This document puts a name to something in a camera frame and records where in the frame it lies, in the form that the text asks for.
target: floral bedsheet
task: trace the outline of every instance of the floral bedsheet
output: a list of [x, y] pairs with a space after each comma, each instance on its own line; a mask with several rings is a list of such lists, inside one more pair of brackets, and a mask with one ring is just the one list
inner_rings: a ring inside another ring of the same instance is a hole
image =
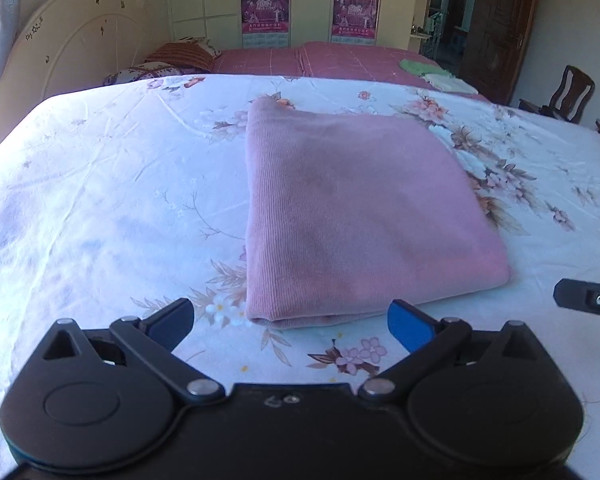
[[[227, 388], [356, 388], [406, 355], [383, 316], [286, 332], [246, 319], [244, 134], [250, 102], [265, 94], [301, 110], [417, 118], [458, 157], [514, 277], [424, 309], [482, 330], [526, 321], [586, 412], [570, 463], [600, 480], [600, 317], [552, 299], [561, 278], [600, 282], [600, 136], [384, 83], [185, 76], [37, 107], [0, 145], [0, 400], [55, 319], [102, 328], [180, 297], [194, 303], [196, 323], [174, 353]], [[12, 466], [0, 435], [0, 476]]]

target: calendar poster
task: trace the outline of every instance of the calendar poster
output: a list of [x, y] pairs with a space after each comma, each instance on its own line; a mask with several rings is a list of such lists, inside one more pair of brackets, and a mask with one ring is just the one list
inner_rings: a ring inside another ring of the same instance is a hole
[[333, 0], [333, 43], [375, 44], [380, 0]]
[[240, 1], [244, 48], [289, 46], [290, 0]]

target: wooden door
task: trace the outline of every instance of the wooden door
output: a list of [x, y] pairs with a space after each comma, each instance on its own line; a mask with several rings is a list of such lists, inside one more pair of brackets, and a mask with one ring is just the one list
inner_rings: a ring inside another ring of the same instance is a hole
[[475, 0], [459, 76], [491, 101], [509, 104], [536, 0]]
[[462, 27], [464, 20], [464, 8], [466, 0], [449, 0], [447, 7], [448, 15], [445, 22], [445, 30], [442, 33], [442, 43], [449, 43], [454, 34], [455, 27]]

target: pillow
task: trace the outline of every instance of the pillow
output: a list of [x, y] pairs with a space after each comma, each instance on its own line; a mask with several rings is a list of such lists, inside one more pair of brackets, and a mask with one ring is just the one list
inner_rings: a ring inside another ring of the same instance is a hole
[[179, 68], [199, 68], [211, 72], [220, 56], [205, 38], [183, 38], [166, 43], [147, 56], [145, 61], [161, 61]]
[[161, 61], [152, 61], [142, 63], [137, 66], [130, 66], [121, 70], [117, 74], [107, 76], [103, 82], [103, 86], [120, 85], [123, 83], [131, 83], [142, 79], [154, 79], [157, 77], [167, 77], [170, 75], [189, 75], [189, 74], [206, 74], [208, 72], [199, 68], [178, 68], [168, 63]]

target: folded pink towel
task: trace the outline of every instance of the folded pink towel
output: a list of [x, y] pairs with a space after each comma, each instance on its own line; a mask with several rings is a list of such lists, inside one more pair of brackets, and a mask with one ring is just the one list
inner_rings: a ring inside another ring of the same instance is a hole
[[247, 316], [276, 328], [373, 316], [502, 285], [506, 251], [454, 156], [398, 117], [299, 112], [247, 122]]

